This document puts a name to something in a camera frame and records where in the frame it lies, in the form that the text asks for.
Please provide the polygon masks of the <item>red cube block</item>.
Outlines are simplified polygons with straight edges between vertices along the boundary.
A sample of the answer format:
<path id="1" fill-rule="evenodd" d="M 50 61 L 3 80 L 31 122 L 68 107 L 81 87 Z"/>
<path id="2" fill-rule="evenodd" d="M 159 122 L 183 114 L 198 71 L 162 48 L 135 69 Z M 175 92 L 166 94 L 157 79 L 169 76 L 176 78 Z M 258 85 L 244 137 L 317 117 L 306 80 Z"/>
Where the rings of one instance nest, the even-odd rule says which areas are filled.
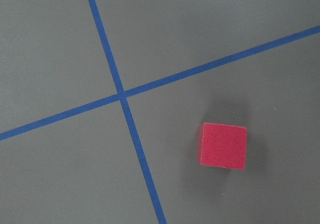
<path id="1" fill-rule="evenodd" d="M 204 122 L 198 128 L 196 160 L 200 165 L 244 170 L 248 129 Z"/>

